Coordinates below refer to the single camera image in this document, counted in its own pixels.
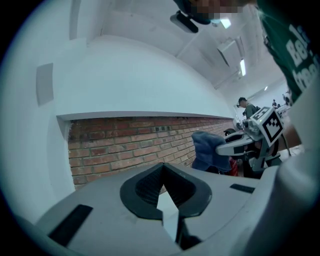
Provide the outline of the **person's right hand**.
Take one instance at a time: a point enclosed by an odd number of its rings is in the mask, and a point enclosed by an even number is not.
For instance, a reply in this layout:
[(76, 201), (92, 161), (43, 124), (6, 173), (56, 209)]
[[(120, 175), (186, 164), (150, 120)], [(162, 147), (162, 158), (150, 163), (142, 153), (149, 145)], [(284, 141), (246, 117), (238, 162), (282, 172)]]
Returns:
[(254, 143), (252, 143), (250, 145), (250, 150), (253, 151), (256, 156), (260, 155), (261, 148), (262, 148), (262, 141), (261, 140), (255, 141)]

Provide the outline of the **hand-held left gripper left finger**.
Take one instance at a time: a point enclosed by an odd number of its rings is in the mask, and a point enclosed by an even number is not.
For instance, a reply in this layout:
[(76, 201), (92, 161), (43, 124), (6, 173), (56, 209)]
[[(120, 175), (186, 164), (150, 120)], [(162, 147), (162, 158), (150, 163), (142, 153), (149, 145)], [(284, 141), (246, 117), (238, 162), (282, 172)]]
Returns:
[(180, 253), (160, 220), (137, 217), (122, 203), (120, 189), (149, 165), (99, 178), (52, 206), (36, 227), (47, 236), (78, 206), (92, 211), (67, 249), (85, 256), (171, 256)]

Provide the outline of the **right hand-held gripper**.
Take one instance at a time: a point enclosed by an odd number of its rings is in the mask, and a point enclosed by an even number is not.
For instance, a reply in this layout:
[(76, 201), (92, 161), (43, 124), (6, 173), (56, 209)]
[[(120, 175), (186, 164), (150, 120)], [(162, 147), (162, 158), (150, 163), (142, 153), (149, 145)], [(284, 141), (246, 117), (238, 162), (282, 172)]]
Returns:
[(220, 156), (255, 155), (250, 145), (260, 143), (256, 155), (249, 160), (254, 172), (263, 172), (272, 161), (279, 158), (279, 138), (283, 136), (284, 125), (277, 111), (272, 107), (262, 107), (244, 122), (244, 131), (234, 129), (224, 130), (226, 144), (216, 147)]

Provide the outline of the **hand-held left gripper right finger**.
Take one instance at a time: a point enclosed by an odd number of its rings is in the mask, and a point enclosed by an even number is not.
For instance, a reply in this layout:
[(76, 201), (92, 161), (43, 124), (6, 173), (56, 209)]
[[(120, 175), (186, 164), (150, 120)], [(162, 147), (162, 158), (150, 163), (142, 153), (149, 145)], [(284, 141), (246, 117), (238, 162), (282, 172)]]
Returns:
[(257, 191), (259, 180), (213, 174), (179, 165), (163, 165), (163, 182), (177, 208), (176, 221), (164, 226), (167, 251), (230, 251), (243, 238), (238, 214)]

